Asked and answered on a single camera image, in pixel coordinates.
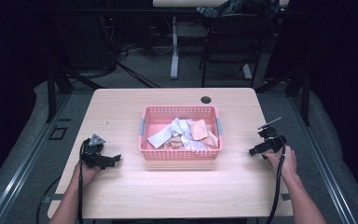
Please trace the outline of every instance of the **cable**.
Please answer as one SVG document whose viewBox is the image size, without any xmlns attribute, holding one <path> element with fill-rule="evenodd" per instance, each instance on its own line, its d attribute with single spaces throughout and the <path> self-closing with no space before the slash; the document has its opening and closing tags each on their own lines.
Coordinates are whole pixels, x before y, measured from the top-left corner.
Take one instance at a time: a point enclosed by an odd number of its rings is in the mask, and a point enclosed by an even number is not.
<svg viewBox="0 0 358 224">
<path fill-rule="evenodd" d="M 171 29 L 170 23 L 169 23 L 168 20 L 167 20 L 167 17 L 164 17 L 164 20 L 165 20 L 165 23 L 167 24 L 168 29 L 170 30 L 170 32 L 171 32 L 171 34 L 172 34 L 172 29 Z M 158 51 L 156 51 L 156 48 L 169 48 L 169 49 L 166 50 L 166 51 L 164 51 L 164 52 L 158 52 Z M 154 46 L 154 47 L 152 48 L 152 50 L 153 50 L 156 54 L 163 55 L 163 54 L 166 54 L 166 53 L 170 52 L 172 48 L 173 48 L 173 44 L 171 44 L 170 46 L 157 46 L 157 47 Z"/>
<path fill-rule="evenodd" d="M 178 46 L 182 45 L 183 43 L 185 43 L 188 39 L 190 39 L 189 37 L 185 37 L 185 39 L 178 43 Z M 167 49 L 166 51 L 164 52 L 158 52 L 156 49 L 162 49 L 162 48 L 169 48 Z M 156 53 L 156 54 L 159 54 L 159 55 L 163 55 L 163 54 L 166 54 L 166 53 L 169 53 L 171 51 L 171 49 L 173 48 L 173 45 L 170 45 L 170 46 L 155 46 L 153 47 L 153 51 Z"/>
<path fill-rule="evenodd" d="M 77 48 L 75 47 L 75 45 L 72 43 L 72 41 L 69 39 L 69 37 L 66 35 L 66 33 L 63 31 L 63 29 L 61 28 L 61 26 L 56 22 L 56 20 L 54 20 L 57 29 L 59 30 L 60 34 L 64 37 L 64 39 L 66 40 L 66 42 L 69 44 L 69 46 L 72 47 L 72 49 L 76 52 L 77 57 L 79 57 L 79 59 L 81 59 L 81 61 L 83 61 L 87 66 L 89 66 L 90 68 L 93 69 L 97 69 L 100 70 L 101 68 L 95 67 L 94 65 L 92 65 L 91 63 L 89 63 L 81 54 L 80 52 L 77 50 Z"/>
<path fill-rule="evenodd" d="M 160 88 L 160 86 L 152 81 L 150 81 L 149 79 L 147 79 L 146 77 L 141 76 L 140 74 L 132 71 L 129 67 L 125 66 L 124 64 L 117 62 L 117 65 L 120 66 L 124 71 L 126 71 L 128 74 L 130 74 L 133 78 L 137 79 L 138 81 L 142 82 L 143 84 L 145 84 L 147 87 L 150 88 Z"/>
<path fill-rule="evenodd" d="M 48 189 L 46 189 L 45 193 L 43 194 L 42 199 L 40 200 L 40 204 L 39 206 L 37 206 L 37 210 L 36 210 L 36 224 L 39 223 L 39 213 L 40 213 L 40 208 L 42 207 L 42 203 L 43 201 L 45 201 L 46 195 L 48 194 L 48 192 L 50 191 L 50 189 L 61 179 L 61 176 L 57 177 L 57 179 L 55 179 L 50 186 L 48 186 Z"/>
<path fill-rule="evenodd" d="M 118 54 L 118 58 L 121 60 L 126 60 L 127 57 L 129 56 L 130 51 L 129 51 L 129 47 L 126 46 L 126 48 L 122 49 L 121 52 Z"/>
<path fill-rule="evenodd" d="M 83 224 L 83 160 L 82 155 L 84 151 L 84 146 L 89 142 L 90 140 L 87 139 L 83 141 L 83 144 L 80 147 L 79 152 L 79 166 L 80 166 L 80 172 L 79 172 L 79 191 L 78 191 L 78 205 L 77 205 L 77 220 L 80 224 Z"/>
<path fill-rule="evenodd" d="M 278 206 L 279 192 L 280 192 L 280 186 L 281 186 L 282 167 L 283 167 L 284 158 L 286 156 L 286 154 L 285 154 L 286 153 L 286 143 L 283 141 L 283 139 L 279 135 L 277 135 L 276 133 L 274 133 L 274 134 L 281 139 L 283 147 L 282 147 L 282 154 L 281 154 L 278 168 L 277 168 L 277 179 L 276 179 L 276 185 L 275 185 L 274 202 L 272 204 L 271 212 L 269 213 L 269 217 L 266 222 L 267 224 L 272 222 L 272 219 L 274 218 L 275 211 Z"/>
</svg>

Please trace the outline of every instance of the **table leg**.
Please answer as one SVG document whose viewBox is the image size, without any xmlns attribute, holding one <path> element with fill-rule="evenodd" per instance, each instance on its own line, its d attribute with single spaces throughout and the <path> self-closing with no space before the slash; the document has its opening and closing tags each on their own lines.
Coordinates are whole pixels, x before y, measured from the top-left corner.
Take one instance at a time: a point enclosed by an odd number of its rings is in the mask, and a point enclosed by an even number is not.
<svg viewBox="0 0 358 224">
<path fill-rule="evenodd" d="M 178 78 L 178 65 L 179 65 L 179 50 L 178 50 L 178 34 L 177 34 L 176 17 L 172 18 L 172 65 L 171 65 L 171 79 Z"/>
</svg>

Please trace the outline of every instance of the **chair leg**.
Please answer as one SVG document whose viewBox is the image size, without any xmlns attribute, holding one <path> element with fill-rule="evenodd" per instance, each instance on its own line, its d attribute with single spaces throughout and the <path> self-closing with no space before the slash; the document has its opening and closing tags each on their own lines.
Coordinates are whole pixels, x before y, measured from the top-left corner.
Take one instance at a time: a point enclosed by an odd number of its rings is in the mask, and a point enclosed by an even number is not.
<svg viewBox="0 0 358 224">
<path fill-rule="evenodd" d="M 202 60 L 202 88 L 205 87 L 205 75 L 206 75 L 206 59 Z"/>
<path fill-rule="evenodd" d="M 199 69 L 202 68 L 203 60 L 204 60 L 204 55 L 203 55 L 203 53 L 202 53 L 201 60 L 200 60 L 200 65 L 199 65 Z"/>
<path fill-rule="evenodd" d="M 255 68 L 253 70 L 252 73 L 252 79 L 251 79 L 251 84 L 250 84 L 250 88 L 252 88 L 255 84 L 255 76 L 257 75 L 257 67 L 258 67 L 258 60 L 255 62 Z"/>
</svg>

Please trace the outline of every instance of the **black cable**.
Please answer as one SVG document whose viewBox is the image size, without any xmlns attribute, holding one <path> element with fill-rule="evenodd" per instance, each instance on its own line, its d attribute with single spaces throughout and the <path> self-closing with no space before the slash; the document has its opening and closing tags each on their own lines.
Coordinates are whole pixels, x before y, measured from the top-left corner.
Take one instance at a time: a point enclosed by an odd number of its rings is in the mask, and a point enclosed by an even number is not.
<svg viewBox="0 0 358 224">
<path fill-rule="evenodd" d="M 83 160 L 82 155 L 84 151 L 84 146 L 89 142 L 90 140 L 87 139 L 83 142 L 83 144 L 80 147 L 79 152 L 79 166 L 80 166 L 80 172 L 79 172 L 79 190 L 78 190 L 78 205 L 77 205 L 77 220 L 80 224 L 83 224 Z"/>
<path fill-rule="evenodd" d="M 117 56 L 116 63 L 118 63 L 121 60 L 126 60 L 130 54 L 130 48 L 128 47 L 128 45 L 127 44 L 123 44 L 123 45 L 125 45 L 125 47 L 121 48 L 121 52 Z"/>
<path fill-rule="evenodd" d="M 282 154 L 281 154 L 280 161 L 279 161 L 278 168 L 277 168 L 277 179 L 276 179 L 276 185 L 275 185 L 274 202 L 272 204 L 271 212 L 269 213 L 269 217 L 266 222 L 267 224 L 272 222 L 272 219 L 274 218 L 275 211 L 278 206 L 279 192 L 280 192 L 280 187 L 281 187 L 282 167 L 283 167 L 284 157 L 286 156 L 286 154 L 285 154 L 286 153 L 286 144 L 284 143 L 283 139 L 279 135 L 277 135 L 277 136 L 281 139 L 281 141 L 283 143 L 283 147 L 282 147 Z"/>
<path fill-rule="evenodd" d="M 150 88 L 160 88 L 160 86 L 152 81 L 150 81 L 149 79 L 147 79 L 146 77 L 141 76 L 140 74 L 134 72 L 133 70 L 131 70 L 129 67 L 127 67 L 126 65 L 117 62 L 117 65 L 120 66 L 124 71 L 126 71 L 128 74 L 130 74 L 130 76 L 132 76 L 133 78 L 137 79 L 138 81 L 142 82 L 143 84 L 145 84 L 147 87 Z"/>
<path fill-rule="evenodd" d="M 42 197 L 42 199 L 40 200 L 40 204 L 39 204 L 39 206 L 37 207 L 37 210 L 36 210 L 36 224 L 39 223 L 40 208 L 42 207 L 43 201 L 45 201 L 46 195 L 48 194 L 48 192 L 50 191 L 50 189 L 51 189 L 60 179 L 61 179 L 61 176 L 57 177 L 57 179 L 55 179 L 55 180 L 50 184 L 50 186 L 48 186 L 48 189 L 46 189 L 45 193 L 43 194 L 43 197 Z"/>
</svg>

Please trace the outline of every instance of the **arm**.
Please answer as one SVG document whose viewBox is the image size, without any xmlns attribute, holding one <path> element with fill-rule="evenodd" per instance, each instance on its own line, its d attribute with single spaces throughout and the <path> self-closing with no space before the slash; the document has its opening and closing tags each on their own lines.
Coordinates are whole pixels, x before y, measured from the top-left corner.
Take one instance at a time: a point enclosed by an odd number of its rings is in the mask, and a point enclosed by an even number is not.
<svg viewBox="0 0 358 224">
<path fill-rule="evenodd" d="M 276 170 L 278 168 L 281 154 L 282 150 L 277 153 L 266 152 L 263 155 L 268 157 Z M 289 146 L 286 146 L 285 154 L 286 157 L 282 167 L 282 178 L 290 193 L 295 223 L 326 223 L 321 211 L 307 193 L 300 177 L 297 174 L 295 152 Z"/>
<path fill-rule="evenodd" d="M 87 165 L 83 164 L 82 175 L 83 175 L 83 188 L 91 181 L 91 179 L 97 174 L 100 170 L 100 167 L 94 166 L 89 168 Z M 51 218 L 50 223 L 75 223 L 76 214 L 77 214 L 77 196 L 78 196 L 78 187 L 79 187 L 79 173 L 80 166 L 79 163 L 75 166 L 74 173 L 72 174 L 71 181 L 69 186 L 63 194 L 62 201 L 57 208 L 57 211 L 54 213 L 54 216 Z"/>
</svg>

